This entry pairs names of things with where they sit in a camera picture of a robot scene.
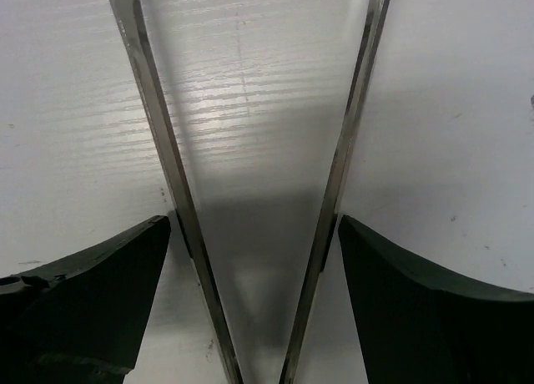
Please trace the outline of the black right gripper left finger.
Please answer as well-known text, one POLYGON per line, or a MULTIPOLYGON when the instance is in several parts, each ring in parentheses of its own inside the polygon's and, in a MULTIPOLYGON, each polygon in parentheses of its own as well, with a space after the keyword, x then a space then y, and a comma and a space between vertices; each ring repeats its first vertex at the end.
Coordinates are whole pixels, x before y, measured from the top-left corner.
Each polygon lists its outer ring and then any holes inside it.
POLYGON ((122 383, 135 368, 168 250, 156 215, 1 279, 3 383, 122 383))

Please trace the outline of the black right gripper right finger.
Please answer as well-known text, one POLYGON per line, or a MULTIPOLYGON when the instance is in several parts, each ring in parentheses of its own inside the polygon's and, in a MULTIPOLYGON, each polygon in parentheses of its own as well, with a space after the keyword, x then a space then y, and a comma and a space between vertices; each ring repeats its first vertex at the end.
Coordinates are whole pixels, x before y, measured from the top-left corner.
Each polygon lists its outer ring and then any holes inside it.
POLYGON ((449 270, 350 216, 338 236, 369 382, 532 382, 532 294, 449 270))

